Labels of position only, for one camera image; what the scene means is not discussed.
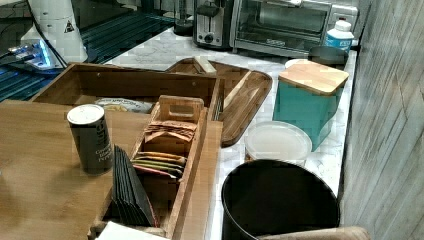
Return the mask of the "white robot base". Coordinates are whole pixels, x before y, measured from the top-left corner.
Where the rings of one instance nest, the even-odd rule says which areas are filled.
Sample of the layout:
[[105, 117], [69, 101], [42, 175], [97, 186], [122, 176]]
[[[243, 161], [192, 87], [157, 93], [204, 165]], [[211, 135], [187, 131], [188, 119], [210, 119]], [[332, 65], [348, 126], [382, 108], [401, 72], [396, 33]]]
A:
[[76, 25], [71, 0], [26, 0], [33, 26], [21, 38], [35, 45], [36, 57], [29, 65], [40, 70], [65, 68], [69, 62], [88, 59]]

